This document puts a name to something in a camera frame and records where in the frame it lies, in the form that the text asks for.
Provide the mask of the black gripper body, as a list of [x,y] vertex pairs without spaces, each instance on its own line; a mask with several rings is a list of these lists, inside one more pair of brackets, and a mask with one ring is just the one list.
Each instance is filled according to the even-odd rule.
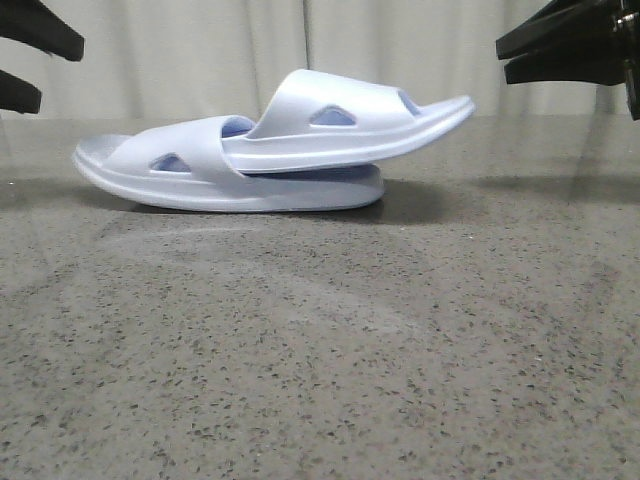
[[639,119],[639,2],[621,0],[613,16],[613,36],[622,61],[627,104]]

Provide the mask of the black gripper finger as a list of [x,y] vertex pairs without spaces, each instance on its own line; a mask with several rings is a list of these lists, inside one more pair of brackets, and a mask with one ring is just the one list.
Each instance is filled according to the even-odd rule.
[[0,71],[0,108],[18,113],[37,114],[42,92],[29,82]]
[[553,45],[606,33],[620,1],[551,1],[496,41],[500,60]]
[[585,42],[542,49],[503,46],[503,58],[511,58],[504,66],[508,84],[575,81],[613,86],[625,82],[629,45]]
[[84,56],[84,37],[41,1],[1,0],[1,36],[69,61]]

